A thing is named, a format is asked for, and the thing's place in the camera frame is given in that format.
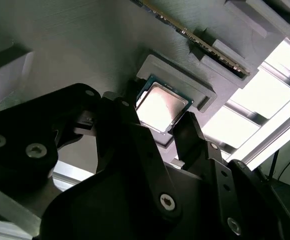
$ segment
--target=gray plastic surface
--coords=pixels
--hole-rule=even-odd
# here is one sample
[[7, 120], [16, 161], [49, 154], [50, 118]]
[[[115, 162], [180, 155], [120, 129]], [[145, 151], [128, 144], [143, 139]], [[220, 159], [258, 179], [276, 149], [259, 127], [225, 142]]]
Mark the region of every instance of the gray plastic surface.
[[232, 82], [239, 88], [243, 89], [246, 84], [250, 82], [250, 80], [258, 73], [258, 69], [256, 66], [247, 62], [242, 56], [240, 56], [237, 52], [223, 43], [221, 40], [216, 39], [212, 35], [209, 34], [208, 29], [204, 32], [195, 31], [202, 40], [204, 40], [209, 45], [213, 46], [215, 49], [219, 50], [220, 52], [224, 53], [229, 58], [233, 59], [236, 63], [244, 67], [249, 73], [249, 76], [244, 76], [243, 78], [238, 77], [221, 64], [216, 62], [215, 60], [211, 59], [208, 55], [204, 54], [198, 47], [193, 46], [190, 55], [192, 56], [191, 60], [195, 63], [196, 60], [200, 61], [202, 64], [205, 64], [212, 70], [216, 71], [217, 73], [221, 74], [225, 77], [228, 81]]
[[192, 99], [194, 101], [192, 106], [202, 113], [211, 106], [217, 97], [213, 89], [205, 82], [182, 71], [182, 69], [155, 53], [147, 56], [136, 76], [147, 80], [151, 75], [156, 76], [170, 87]]
[[[225, 0], [150, 2], [191, 31], [208, 29], [256, 67], [284, 39], [281, 33], [263, 38], [229, 11]], [[206, 81], [215, 91], [213, 104], [204, 113], [195, 112], [201, 127], [238, 89], [204, 64], [190, 62], [188, 41], [129, 0], [0, 0], [0, 33], [35, 51], [22, 100], [74, 83], [88, 84], [101, 95], [120, 93], [136, 76], [140, 55], [148, 49]], [[59, 159], [94, 173], [95, 141], [81, 141], [79, 150], [67, 146]], [[163, 157], [168, 162], [175, 155], [172, 150]]]
[[[267, 2], [283, 6], [290, 12], [290, 0]], [[228, 0], [225, 6], [264, 38], [278, 31], [290, 38], [290, 22], [284, 19], [284, 13], [278, 13], [264, 0]]]

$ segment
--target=black metal bracket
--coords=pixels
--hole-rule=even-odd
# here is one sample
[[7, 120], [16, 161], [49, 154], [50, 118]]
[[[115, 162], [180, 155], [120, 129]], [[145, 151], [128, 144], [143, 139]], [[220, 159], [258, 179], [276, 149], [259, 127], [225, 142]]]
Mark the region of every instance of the black metal bracket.
[[217, 221], [222, 232], [216, 235], [242, 237], [244, 223], [238, 204], [232, 172], [225, 166], [219, 147], [206, 141], [195, 114], [186, 112], [173, 129], [182, 169], [200, 176], [207, 184], [206, 205], [214, 208], [205, 213], [208, 222]]

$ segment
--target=black wire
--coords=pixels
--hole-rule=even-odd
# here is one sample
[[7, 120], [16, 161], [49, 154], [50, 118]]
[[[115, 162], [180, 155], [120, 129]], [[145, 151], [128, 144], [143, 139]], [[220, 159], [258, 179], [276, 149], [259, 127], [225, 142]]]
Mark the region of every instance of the black wire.
[[274, 157], [273, 157], [273, 161], [271, 162], [271, 166], [270, 166], [270, 170], [269, 170], [269, 175], [267, 178], [267, 181], [271, 181], [274, 175], [274, 170], [275, 170], [275, 166], [276, 166], [276, 162], [277, 162], [277, 158], [279, 156], [279, 152], [280, 150], [278, 149], [275, 153], [274, 153]]
[[283, 174], [284, 171], [288, 168], [289, 165], [290, 165], [290, 162], [289, 162], [289, 163], [287, 164], [287, 166], [283, 169], [283, 171], [281, 171], [281, 173], [279, 174], [279, 176], [278, 176], [278, 178], [277, 178], [278, 181], [280, 180], [282, 174]]

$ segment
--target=memory module contacts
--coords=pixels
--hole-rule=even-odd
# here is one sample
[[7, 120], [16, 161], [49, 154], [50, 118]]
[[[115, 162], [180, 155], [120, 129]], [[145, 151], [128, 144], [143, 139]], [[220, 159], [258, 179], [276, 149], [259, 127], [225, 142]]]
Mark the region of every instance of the memory module contacts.
[[228, 56], [221, 53], [219, 50], [210, 46], [204, 40], [200, 39], [198, 36], [190, 32], [186, 27], [182, 26], [180, 23], [167, 16], [165, 13], [160, 11], [155, 6], [148, 3], [148, 1], [143, 0], [131, 0], [133, 3], [137, 4], [139, 7], [144, 8], [147, 12], [154, 15], [158, 20], [164, 24], [169, 25], [176, 30], [179, 34], [190, 40], [195, 46], [199, 47], [202, 53], [209, 56], [211, 59], [222, 65], [227, 70], [231, 71], [240, 79], [248, 77], [251, 73], [248, 72], [244, 67], [239, 65], [234, 60], [230, 59]]

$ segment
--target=cable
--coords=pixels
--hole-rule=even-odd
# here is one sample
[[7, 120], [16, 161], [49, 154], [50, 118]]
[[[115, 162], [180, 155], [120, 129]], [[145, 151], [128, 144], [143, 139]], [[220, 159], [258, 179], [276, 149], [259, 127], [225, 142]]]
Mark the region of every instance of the cable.
[[271, 162], [271, 166], [270, 166], [270, 170], [269, 170], [269, 175], [268, 175], [267, 181], [271, 181], [271, 180], [273, 179], [274, 170], [275, 170], [275, 166], [276, 166], [277, 158], [278, 158], [278, 156], [279, 156], [279, 152], [280, 152], [280, 150], [278, 149], [278, 150], [274, 153], [274, 157], [273, 157], [273, 161]]
[[281, 171], [281, 173], [279, 174], [279, 176], [278, 176], [278, 178], [277, 178], [278, 181], [280, 180], [282, 174], [283, 174], [284, 171], [288, 168], [289, 165], [290, 165], [290, 162], [286, 165], [286, 167], [283, 169], [283, 171]]

